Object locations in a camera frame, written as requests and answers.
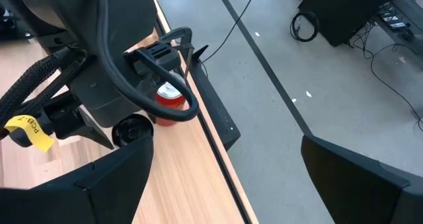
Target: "wooden table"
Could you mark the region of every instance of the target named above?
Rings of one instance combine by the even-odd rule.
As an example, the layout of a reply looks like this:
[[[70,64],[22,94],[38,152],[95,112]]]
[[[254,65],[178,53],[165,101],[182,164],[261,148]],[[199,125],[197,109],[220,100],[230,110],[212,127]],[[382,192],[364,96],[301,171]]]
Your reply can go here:
[[[170,28],[163,12],[156,0],[155,3],[161,29],[168,32]],[[156,40],[155,30],[136,46],[146,46]],[[0,94],[4,94],[25,69],[44,56],[36,42],[0,45]],[[169,128],[154,127],[153,164],[134,223],[258,223],[191,75],[187,80],[199,100],[202,117]],[[40,85],[31,97],[46,85]],[[212,142],[209,142],[200,119]],[[35,147],[19,147],[7,137],[0,145],[0,186],[31,188],[109,152],[82,137],[57,140],[47,153]]]

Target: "coiled black cable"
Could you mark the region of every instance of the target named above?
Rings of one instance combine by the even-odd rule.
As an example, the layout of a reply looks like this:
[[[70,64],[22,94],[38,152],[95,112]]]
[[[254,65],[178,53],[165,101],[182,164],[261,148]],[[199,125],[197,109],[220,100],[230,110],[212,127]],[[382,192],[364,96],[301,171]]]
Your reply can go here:
[[[176,110],[161,106],[146,96],[143,96],[126,80],[120,70],[113,63],[110,50],[108,48],[108,0],[98,0],[97,10],[98,18],[96,27],[98,55],[106,74],[110,77],[114,86],[127,99],[154,116],[180,122],[188,121],[195,117],[198,113],[198,101],[196,97],[187,87],[185,87],[185,85],[173,77],[168,71],[157,65],[154,61],[151,61],[151,65],[147,66],[180,91],[180,93],[188,101],[190,105],[189,109]]]
[[[304,38],[299,36],[298,32],[299,32],[299,29],[301,28],[301,25],[299,25],[297,28],[295,27],[295,22],[297,21],[298,17],[300,17],[300,16],[304,16],[307,19],[309,19],[310,23],[314,26],[313,34],[309,38],[304,39]],[[316,38],[317,33],[320,30],[320,22],[319,22],[319,19],[317,18],[317,16],[314,13],[312,13],[311,11],[299,12],[292,19],[290,30],[291,30],[291,35],[294,39],[296,39],[300,42],[310,42],[311,40]]]

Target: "gray floor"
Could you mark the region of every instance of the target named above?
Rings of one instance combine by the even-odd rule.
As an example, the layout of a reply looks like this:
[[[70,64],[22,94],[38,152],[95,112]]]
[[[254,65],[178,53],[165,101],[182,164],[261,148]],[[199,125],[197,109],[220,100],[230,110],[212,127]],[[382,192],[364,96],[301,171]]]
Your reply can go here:
[[[230,0],[238,14],[247,1]],[[173,28],[189,26],[197,48],[210,45],[204,58],[234,23],[221,0],[159,2]],[[320,35],[309,43],[296,42],[289,24],[298,4],[253,0],[243,22],[313,133],[423,176],[423,132],[410,108],[371,74],[370,61],[358,49],[333,48]],[[368,48],[376,52],[391,43],[375,28]],[[259,221],[333,223],[303,164],[301,130],[238,28],[206,66],[241,131],[229,155]],[[423,66],[408,52],[386,50],[374,68],[416,108],[423,107],[418,96]]]

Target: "braided cable sleeve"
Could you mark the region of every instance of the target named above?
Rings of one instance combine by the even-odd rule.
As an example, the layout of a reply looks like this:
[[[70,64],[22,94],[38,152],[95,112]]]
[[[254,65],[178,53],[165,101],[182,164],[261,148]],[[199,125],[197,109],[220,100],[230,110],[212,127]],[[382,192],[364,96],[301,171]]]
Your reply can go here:
[[[64,59],[69,59],[70,50],[64,48],[31,65],[12,87],[0,98],[0,128],[13,116],[38,85],[50,77]]]
[[[36,98],[32,99],[21,114],[35,115],[63,86],[68,84],[84,67],[86,58],[82,61],[74,61],[67,66],[61,74],[50,83]]]

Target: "black cable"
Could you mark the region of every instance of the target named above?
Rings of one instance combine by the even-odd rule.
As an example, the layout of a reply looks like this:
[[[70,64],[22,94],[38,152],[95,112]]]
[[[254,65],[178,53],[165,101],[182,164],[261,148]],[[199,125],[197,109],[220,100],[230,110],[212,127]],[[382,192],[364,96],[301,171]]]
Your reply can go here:
[[[204,65],[204,62],[201,61],[201,66],[204,68],[204,71],[206,72],[206,77],[209,78],[209,72],[207,71],[207,67]]]
[[[417,124],[418,124],[418,128],[420,129],[420,131],[423,131],[423,128],[422,128],[422,126],[421,126],[421,123],[422,123],[422,118],[418,115],[418,113],[416,112],[416,110],[414,109],[414,107],[411,105],[411,103],[400,93],[400,92],[398,92],[397,90],[395,90],[391,85],[389,85],[388,83],[386,83],[383,79],[381,79],[378,75],[376,75],[376,72],[374,71],[374,68],[373,68],[373,62],[374,62],[374,60],[375,60],[375,57],[379,54],[379,53],[381,53],[383,50],[386,50],[387,48],[390,48],[391,46],[393,47],[392,48],[392,52],[395,52],[396,50],[397,50],[397,48],[399,47],[399,46],[402,46],[402,47],[405,47],[405,48],[407,48],[407,49],[409,49],[412,53],[414,53],[415,55],[417,55],[417,53],[412,49],[412,48],[410,48],[410,47],[408,47],[408,46],[405,46],[405,45],[403,45],[403,44],[398,44],[398,43],[394,43],[394,44],[391,44],[391,45],[388,45],[388,46],[385,46],[384,48],[382,48],[382,49],[380,49],[378,52],[376,52],[376,53],[373,53],[373,52],[371,52],[371,51],[369,51],[369,50],[367,50],[366,48],[365,48],[365,43],[367,43],[367,38],[368,38],[368,35],[369,35],[369,33],[370,33],[370,30],[372,29],[373,27],[371,27],[370,29],[368,29],[368,30],[366,30],[366,32],[365,32],[365,34],[367,35],[366,36],[366,39],[365,40],[363,40],[362,39],[362,36],[360,36],[360,35],[356,35],[356,36],[358,36],[359,38],[358,39],[362,39],[362,42],[363,42],[363,46],[362,47],[360,47],[360,46],[357,46],[354,42],[356,42],[358,39],[356,39],[354,42],[353,42],[353,45],[355,46],[355,47],[357,47],[357,48],[359,48],[359,49],[361,49],[362,51],[363,51],[363,55],[364,55],[364,58],[365,59],[370,59],[371,61],[370,61],[370,71],[371,71],[371,73],[373,74],[373,76],[374,77],[376,77],[376,79],[378,79],[381,83],[383,83],[386,87],[388,87],[389,89],[391,89],[394,93],[396,93],[398,96],[400,96],[407,104],[408,104],[408,106],[411,108],[411,110],[412,110],[412,112],[413,112],[413,114],[414,114],[414,116],[416,116],[417,117]],[[369,57],[366,57],[365,56],[365,53],[369,53],[370,54],[370,56]]]
[[[231,30],[229,31],[229,33],[227,34],[226,38],[224,39],[224,41],[222,42],[222,44],[206,59],[203,60],[203,63],[206,62],[207,60],[209,60],[212,56],[214,56],[214,54],[216,54],[220,48],[225,44],[225,42],[227,41],[227,39],[229,38],[229,36],[231,35],[233,29],[237,26],[238,22],[240,21],[241,17],[244,15],[246,9],[249,7],[251,3],[251,0],[249,0],[249,2],[247,3],[247,5],[245,6],[243,12],[239,15],[238,19],[235,21],[235,23],[233,24]]]
[[[20,114],[35,115],[63,86],[68,84],[87,65],[93,57],[83,58],[82,61],[74,61],[67,66],[60,75],[53,80],[37,97],[32,99]]]
[[[12,118],[29,94],[68,59],[73,61],[73,53],[68,48],[63,48],[37,61],[19,77],[0,99],[0,128],[3,128],[7,121]]]
[[[297,28],[295,27],[295,22],[297,21],[298,17],[300,17],[300,16],[307,17],[307,19],[310,20],[310,23],[314,27],[313,34],[309,38],[304,39],[304,38],[300,37],[299,34],[298,34],[298,32],[301,28],[301,21],[300,21],[298,27]],[[291,21],[291,26],[290,26],[289,29],[291,31],[291,36],[294,39],[296,39],[300,42],[310,42],[311,40],[316,38],[317,33],[319,32],[319,29],[320,29],[320,22],[319,22],[319,19],[317,18],[317,16],[314,13],[312,13],[311,11],[302,11],[302,12],[297,13],[294,16],[294,18]]]
[[[150,63],[145,63],[152,71],[158,73],[162,78],[168,81],[172,86],[174,86],[188,101],[190,107],[187,110],[177,110],[172,108],[167,108],[157,104],[156,102],[150,100],[146,96],[143,96],[138,90],[136,90],[122,75],[120,70],[113,63],[112,56],[110,55],[110,49],[108,47],[108,0],[97,0],[97,45],[98,45],[98,55],[102,62],[103,69],[106,71],[106,74],[112,80],[114,86],[125,96],[128,100],[133,102],[135,105],[141,107],[146,112],[160,117],[166,118],[174,121],[188,121],[194,118],[198,113],[198,101],[196,97],[192,94],[188,88],[183,85],[177,78],[173,77],[168,71],[163,69],[161,66],[157,65],[155,61],[147,58]]]

